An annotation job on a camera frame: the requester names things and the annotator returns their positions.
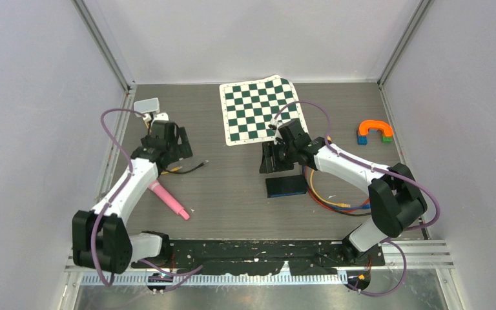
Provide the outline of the black network switch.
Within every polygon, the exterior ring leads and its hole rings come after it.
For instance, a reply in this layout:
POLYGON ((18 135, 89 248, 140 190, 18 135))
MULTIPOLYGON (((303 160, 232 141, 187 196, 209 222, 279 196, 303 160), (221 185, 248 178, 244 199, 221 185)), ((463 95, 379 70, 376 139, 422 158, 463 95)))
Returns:
POLYGON ((265 186, 268 198, 294 196, 307 193, 305 178, 301 175, 266 178, 265 186))

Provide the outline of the small white grey hub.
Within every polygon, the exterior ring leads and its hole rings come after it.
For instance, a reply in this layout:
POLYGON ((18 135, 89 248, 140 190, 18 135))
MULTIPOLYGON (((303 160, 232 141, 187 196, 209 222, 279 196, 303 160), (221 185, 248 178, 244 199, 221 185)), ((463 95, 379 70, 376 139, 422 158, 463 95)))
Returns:
POLYGON ((138 100, 134 102, 133 107, 140 114, 158 114, 160 112, 160 101, 158 98, 138 100))

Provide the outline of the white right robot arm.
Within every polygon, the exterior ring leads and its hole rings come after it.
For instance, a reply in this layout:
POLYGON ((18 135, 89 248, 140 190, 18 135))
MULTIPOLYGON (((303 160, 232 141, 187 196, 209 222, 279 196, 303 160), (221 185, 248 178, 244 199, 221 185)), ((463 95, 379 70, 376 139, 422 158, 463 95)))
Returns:
POLYGON ((260 173, 288 171, 297 163, 336 176, 368 195, 370 219, 351 231, 340 245, 342 258, 349 264, 361 264, 372 247, 396 238, 427 211, 422 192, 406 165, 379 165, 342 150, 326 138, 312 139, 297 119, 276 131, 277 137, 262 144, 260 173))

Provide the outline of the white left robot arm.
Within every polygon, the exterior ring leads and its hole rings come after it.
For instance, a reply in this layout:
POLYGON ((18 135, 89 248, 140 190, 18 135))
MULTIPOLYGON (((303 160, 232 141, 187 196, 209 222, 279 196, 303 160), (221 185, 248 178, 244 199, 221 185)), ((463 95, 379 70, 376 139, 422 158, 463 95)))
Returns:
POLYGON ((72 219, 72 259, 76 266, 115 274, 148 258, 156 267, 172 259, 169 237, 143 231, 131 236, 126 224, 143 193, 171 164, 192 157, 185 127, 155 121, 141 144, 129 154, 129 164, 113 188, 89 211, 72 219))

